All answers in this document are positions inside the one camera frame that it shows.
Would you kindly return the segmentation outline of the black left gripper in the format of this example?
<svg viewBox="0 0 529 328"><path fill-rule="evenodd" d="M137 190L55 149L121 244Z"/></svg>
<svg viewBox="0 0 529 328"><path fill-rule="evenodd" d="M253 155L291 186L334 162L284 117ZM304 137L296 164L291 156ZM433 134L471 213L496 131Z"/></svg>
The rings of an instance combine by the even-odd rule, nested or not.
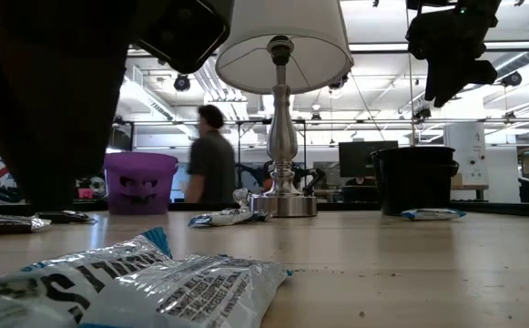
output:
<svg viewBox="0 0 529 328"><path fill-rule="evenodd" d="M76 179L101 169L127 48L173 2L0 0L0 68L79 67L0 72L0 156L36 209L67 207Z"/></svg>

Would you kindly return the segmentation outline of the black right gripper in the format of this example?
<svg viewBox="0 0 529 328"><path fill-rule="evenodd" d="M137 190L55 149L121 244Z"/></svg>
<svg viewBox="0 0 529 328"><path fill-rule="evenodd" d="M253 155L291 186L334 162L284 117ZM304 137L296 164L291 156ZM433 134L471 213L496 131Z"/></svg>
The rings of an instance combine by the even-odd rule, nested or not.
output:
<svg viewBox="0 0 529 328"><path fill-rule="evenodd" d="M428 63L424 99L436 108L468 84L492 84L493 65L481 59L484 39L498 24L502 0L456 0L453 7L424 13L424 6L448 5L451 0L411 0L417 11L406 33L408 51Z"/></svg>

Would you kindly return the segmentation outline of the blue white Hershey's bar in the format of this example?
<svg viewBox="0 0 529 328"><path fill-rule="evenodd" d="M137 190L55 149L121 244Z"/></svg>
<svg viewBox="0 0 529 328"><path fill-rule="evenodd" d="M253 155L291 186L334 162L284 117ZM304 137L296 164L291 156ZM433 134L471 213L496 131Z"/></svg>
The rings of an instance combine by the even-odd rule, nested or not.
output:
<svg viewBox="0 0 529 328"><path fill-rule="evenodd" d="M229 226L250 219L254 213L242 209L224 209L210 213L199 214L191 218L188 226L212 227L212 226Z"/></svg>
<svg viewBox="0 0 529 328"><path fill-rule="evenodd" d="M119 277L79 328L260 328L291 275L274 261L191 255Z"/></svg>
<svg viewBox="0 0 529 328"><path fill-rule="evenodd" d="M157 227L109 247L25 266L0 278L0 328L78 328L120 278L171 259L167 236Z"/></svg>
<svg viewBox="0 0 529 328"><path fill-rule="evenodd" d="M454 220L465 216L466 213L454 209L412 209L405 210L401 216L409 220Z"/></svg>

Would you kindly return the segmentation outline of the white pillar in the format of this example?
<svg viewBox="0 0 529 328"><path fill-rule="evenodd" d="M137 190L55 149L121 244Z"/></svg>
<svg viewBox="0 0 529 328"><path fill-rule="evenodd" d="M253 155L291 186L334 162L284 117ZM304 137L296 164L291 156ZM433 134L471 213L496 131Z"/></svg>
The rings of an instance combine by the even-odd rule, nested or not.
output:
<svg viewBox="0 0 529 328"><path fill-rule="evenodd" d="M452 123L444 127L444 145L454 149L459 164L452 185L488 185L483 122Z"/></svg>

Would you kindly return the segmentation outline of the black plastic bucket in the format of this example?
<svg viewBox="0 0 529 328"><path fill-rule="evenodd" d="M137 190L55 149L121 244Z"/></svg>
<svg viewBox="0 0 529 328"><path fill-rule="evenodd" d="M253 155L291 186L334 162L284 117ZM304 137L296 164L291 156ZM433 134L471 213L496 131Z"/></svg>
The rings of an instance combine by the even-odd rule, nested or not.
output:
<svg viewBox="0 0 529 328"><path fill-rule="evenodd" d="M381 213L398 216L405 210L442 209L451 202L451 182L459 169L454 149L407 147L371 154Z"/></svg>

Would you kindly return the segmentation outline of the background wooden desk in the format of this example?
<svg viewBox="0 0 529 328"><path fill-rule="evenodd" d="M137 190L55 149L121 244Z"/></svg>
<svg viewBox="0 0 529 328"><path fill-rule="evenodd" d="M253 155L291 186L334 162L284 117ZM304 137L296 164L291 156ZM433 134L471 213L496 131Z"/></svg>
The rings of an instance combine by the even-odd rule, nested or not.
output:
<svg viewBox="0 0 529 328"><path fill-rule="evenodd" d="M474 191L471 200L484 201L484 192L489 189L488 185L452 185L451 191Z"/></svg>

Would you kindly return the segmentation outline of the black monitor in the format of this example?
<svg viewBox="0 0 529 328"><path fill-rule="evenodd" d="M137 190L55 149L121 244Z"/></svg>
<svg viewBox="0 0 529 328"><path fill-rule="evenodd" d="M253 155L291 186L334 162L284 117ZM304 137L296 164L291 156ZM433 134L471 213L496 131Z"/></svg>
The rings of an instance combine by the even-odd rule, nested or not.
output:
<svg viewBox="0 0 529 328"><path fill-rule="evenodd" d="M397 141L353 141L339 144L340 176L358 178L373 176L371 154L383 149L398 148Z"/></svg>

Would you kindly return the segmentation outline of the person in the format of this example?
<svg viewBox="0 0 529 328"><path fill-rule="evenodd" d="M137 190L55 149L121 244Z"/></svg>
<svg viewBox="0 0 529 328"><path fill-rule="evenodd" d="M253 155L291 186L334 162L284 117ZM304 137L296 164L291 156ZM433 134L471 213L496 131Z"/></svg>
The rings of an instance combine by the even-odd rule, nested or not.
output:
<svg viewBox="0 0 529 328"><path fill-rule="evenodd" d="M188 163L187 203L231 203L236 186L235 152L222 136L224 118L213 105L198 108L199 137L192 143Z"/></svg>
<svg viewBox="0 0 529 328"><path fill-rule="evenodd" d="M341 188L345 202L374 202L378 198L374 177L359 177L348 180Z"/></svg>

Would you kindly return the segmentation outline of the silver table lamp white shade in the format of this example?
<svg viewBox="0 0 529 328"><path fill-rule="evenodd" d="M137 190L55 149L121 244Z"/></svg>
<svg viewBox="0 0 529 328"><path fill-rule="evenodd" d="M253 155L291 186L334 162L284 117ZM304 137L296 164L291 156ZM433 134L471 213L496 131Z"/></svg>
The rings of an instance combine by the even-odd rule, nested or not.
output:
<svg viewBox="0 0 529 328"><path fill-rule="evenodd" d="M316 199L293 184L298 140L290 96L326 87L352 65L340 0L235 0L216 74L240 91L272 95L274 106L267 142L272 186L250 197L252 210L277 218L316 215Z"/></svg>

